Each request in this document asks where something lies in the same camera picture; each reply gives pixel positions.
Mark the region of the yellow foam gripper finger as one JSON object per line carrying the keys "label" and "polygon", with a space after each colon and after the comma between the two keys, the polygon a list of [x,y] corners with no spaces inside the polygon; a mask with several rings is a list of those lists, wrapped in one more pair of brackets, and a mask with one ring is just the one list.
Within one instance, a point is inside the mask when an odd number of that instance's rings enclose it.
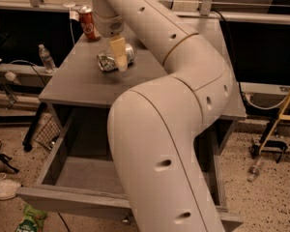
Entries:
{"label": "yellow foam gripper finger", "polygon": [[119,71],[124,72],[128,68],[125,38],[121,35],[115,35],[110,38],[109,43]]}

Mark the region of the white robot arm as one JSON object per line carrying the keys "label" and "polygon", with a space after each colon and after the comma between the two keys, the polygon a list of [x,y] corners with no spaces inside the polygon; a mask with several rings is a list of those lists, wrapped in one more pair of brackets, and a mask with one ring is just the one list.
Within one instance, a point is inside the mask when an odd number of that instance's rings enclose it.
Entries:
{"label": "white robot arm", "polygon": [[111,154],[139,231],[225,232],[193,141],[229,102],[229,63],[157,0],[93,3],[96,15],[121,17],[166,71],[123,93],[108,116]]}

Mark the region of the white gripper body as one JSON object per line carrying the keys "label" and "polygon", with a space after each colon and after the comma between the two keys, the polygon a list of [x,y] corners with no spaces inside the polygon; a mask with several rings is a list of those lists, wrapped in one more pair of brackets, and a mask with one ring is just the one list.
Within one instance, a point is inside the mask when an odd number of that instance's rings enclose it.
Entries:
{"label": "white gripper body", "polygon": [[98,19],[99,32],[105,38],[111,38],[124,30],[124,20],[119,16],[102,17]]}

